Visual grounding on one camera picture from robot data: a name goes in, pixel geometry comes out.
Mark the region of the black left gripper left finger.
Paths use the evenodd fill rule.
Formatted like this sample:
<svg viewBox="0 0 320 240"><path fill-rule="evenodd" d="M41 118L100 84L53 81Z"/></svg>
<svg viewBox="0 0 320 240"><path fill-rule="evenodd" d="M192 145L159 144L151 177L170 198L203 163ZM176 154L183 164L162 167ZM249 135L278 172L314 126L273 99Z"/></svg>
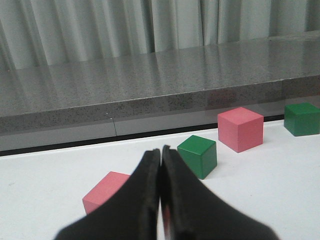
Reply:
<svg viewBox="0 0 320 240"><path fill-rule="evenodd" d="M63 228L57 240L155 240L161 153L146 151L124 185L87 216Z"/></svg>

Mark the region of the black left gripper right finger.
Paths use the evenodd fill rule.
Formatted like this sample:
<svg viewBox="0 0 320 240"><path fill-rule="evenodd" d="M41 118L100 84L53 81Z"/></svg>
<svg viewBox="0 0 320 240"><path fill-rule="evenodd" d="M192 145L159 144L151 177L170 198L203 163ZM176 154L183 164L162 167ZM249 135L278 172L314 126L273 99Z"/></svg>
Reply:
<svg viewBox="0 0 320 240"><path fill-rule="evenodd" d="M160 198L167 240L277 240L267 225L211 192L179 153L162 149Z"/></svg>

